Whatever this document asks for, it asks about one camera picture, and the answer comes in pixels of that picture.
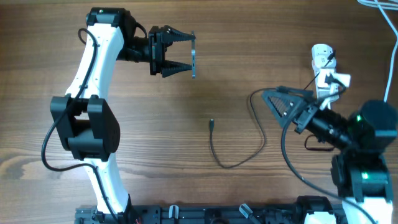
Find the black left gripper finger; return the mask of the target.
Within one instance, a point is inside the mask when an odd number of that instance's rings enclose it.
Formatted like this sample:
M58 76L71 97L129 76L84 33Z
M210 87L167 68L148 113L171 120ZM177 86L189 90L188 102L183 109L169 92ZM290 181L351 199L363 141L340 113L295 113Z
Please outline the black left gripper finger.
M192 69L190 64L165 60L161 65L161 74L163 78L169 77L179 72L189 71Z
M163 26L161 39L163 43L172 43L195 40L196 37L194 34L184 33L170 26Z

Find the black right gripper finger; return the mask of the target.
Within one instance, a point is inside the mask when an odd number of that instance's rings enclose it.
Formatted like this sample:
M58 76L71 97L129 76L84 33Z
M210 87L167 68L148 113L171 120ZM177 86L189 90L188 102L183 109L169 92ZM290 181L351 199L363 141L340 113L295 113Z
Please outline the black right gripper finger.
M276 92L281 94L283 100L293 100L294 98L302 98L305 101L314 101L312 90L303 90L298 88L291 88L286 86L278 86Z
M281 94L276 91L263 91L262 99L269 107L281 128L294 122L294 110L302 103L308 103L302 98L283 100Z

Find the white power strip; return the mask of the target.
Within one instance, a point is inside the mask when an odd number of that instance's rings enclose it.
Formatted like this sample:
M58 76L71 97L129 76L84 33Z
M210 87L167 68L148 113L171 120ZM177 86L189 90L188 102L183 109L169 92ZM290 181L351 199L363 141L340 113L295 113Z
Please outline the white power strip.
M325 82L326 76L334 74L336 70L335 50L327 44L315 44L312 47L312 68L318 98L338 92L337 83Z

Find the Galaxy S25 smartphone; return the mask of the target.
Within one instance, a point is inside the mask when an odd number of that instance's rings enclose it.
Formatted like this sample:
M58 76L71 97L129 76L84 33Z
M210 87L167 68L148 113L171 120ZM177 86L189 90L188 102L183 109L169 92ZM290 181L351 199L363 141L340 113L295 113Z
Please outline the Galaxy S25 smartphone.
M192 78L196 79L196 66L195 66L195 57L196 57L196 48L195 48L195 32L194 30L191 31L191 35L194 36L194 39L192 40L192 47L191 47L191 55L192 55Z

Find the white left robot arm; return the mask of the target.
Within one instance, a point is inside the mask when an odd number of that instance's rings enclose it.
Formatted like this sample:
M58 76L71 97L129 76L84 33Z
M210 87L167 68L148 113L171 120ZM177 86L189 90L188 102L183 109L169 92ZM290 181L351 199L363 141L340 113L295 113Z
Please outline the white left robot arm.
M53 125L64 150L86 170L95 191L97 204L79 210L77 223L140 223L124 188L116 151L121 138L120 125L108 105L109 86L117 61L149 64L151 75L169 77L194 71L186 64L165 58L175 42L194 42L194 33L184 33L170 26L154 26L143 37L142 29L131 13L123 8L94 7L86 15L85 50L77 74L63 96L50 102Z

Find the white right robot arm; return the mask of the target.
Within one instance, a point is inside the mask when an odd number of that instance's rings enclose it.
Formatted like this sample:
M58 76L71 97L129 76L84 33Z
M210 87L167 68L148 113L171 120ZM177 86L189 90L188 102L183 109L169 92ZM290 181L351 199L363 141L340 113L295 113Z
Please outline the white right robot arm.
M348 223L392 223L393 189L384 152L397 137L397 110L382 100L368 100L348 118L328 108L313 92L278 86L264 90L262 99L282 127L281 151L289 169L304 184L341 200ZM333 194L306 180L290 162L285 138L310 131L319 141L340 150L331 160Z

